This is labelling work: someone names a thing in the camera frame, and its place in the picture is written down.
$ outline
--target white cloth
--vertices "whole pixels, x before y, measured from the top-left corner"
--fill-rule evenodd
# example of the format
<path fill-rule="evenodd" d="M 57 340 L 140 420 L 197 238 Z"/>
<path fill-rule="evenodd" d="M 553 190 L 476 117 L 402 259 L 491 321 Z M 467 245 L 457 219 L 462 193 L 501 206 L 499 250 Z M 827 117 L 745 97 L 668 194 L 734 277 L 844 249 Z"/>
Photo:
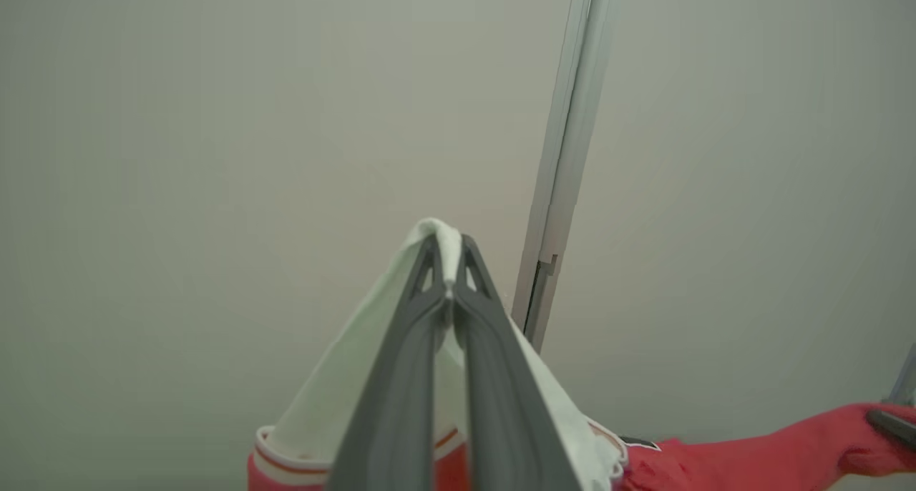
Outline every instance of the white cloth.
<path fill-rule="evenodd" d="M 325 351 L 292 404 L 265 440 L 265 448 L 289 459 L 330 464 L 346 433 L 366 378 L 406 285 L 419 246 L 435 234 L 442 257 L 442 276 L 455 282 L 461 258 L 462 237 L 440 220 L 419 221 L 356 314 Z M 547 369 L 521 331 L 515 328 L 532 373 L 563 447 L 573 463 L 583 490 L 608 491 L 612 479 L 621 477 L 625 445 L 602 429 L 598 435 Z M 442 439 L 454 429 L 467 435 L 464 389 L 464 352 L 449 330 L 435 358 L 435 433 Z"/>

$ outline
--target white wall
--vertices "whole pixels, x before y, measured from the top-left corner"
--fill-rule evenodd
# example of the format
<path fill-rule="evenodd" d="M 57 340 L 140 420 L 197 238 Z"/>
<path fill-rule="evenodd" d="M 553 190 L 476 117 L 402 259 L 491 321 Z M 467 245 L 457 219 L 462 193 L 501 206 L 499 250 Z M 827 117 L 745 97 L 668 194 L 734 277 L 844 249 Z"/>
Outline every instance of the white wall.
<path fill-rule="evenodd" d="M 512 296 L 568 7 L 0 0 L 0 487 L 241 488 L 424 216 Z"/>
<path fill-rule="evenodd" d="M 916 341 L 916 0 L 613 2 L 560 383 L 688 442 L 886 396 Z"/>

